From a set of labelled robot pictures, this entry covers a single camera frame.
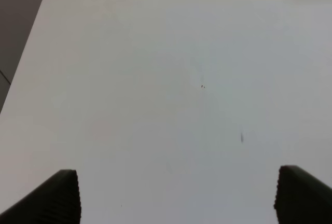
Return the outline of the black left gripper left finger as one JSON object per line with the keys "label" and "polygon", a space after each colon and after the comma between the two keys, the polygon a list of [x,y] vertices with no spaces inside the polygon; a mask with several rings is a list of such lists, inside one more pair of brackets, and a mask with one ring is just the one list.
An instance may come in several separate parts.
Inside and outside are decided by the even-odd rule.
{"label": "black left gripper left finger", "polygon": [[80,223],[81,202],[75,170],[59,170],[1,213],[1,223]]}

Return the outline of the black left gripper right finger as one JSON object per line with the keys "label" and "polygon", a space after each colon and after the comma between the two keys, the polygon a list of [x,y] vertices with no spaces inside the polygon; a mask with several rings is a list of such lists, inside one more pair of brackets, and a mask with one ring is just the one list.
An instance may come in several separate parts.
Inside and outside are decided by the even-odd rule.
{"label": "black left gripper right finger", "polygon": [[296,165],[284,165],[274,201],[278,223],[331,223],[331,187]]}

